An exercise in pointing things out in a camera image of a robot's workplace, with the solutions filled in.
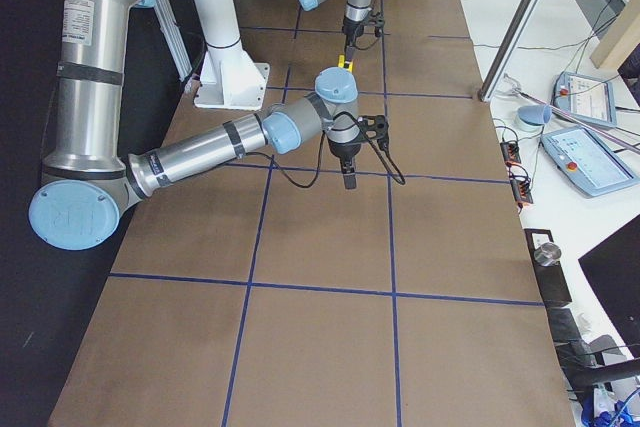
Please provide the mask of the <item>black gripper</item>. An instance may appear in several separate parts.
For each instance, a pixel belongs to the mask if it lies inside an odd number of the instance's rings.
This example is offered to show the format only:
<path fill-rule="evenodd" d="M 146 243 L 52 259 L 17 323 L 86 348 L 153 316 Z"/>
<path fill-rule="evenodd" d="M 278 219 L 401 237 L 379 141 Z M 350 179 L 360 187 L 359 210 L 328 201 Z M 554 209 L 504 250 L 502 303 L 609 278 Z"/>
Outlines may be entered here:
<path fill-rule="evenodd" d="M 342 33 L 345 36 L 345 60 L 352 61 L 355 55 L 355 44 L 357 39 L 364 32 L 365 22 L 363 20 L 355 21 L 350 18 L 344 18 L 342 24 Z"/>
<path fill-rule="evenodd" d="M 359 142 L 339 143 L 329 140 L 329 148 L 331 153 L 341 161 L 344 188 L 346 190 L 356 189 L 357 180 L 353 162 L 361 150 L 361 144 Z"/>

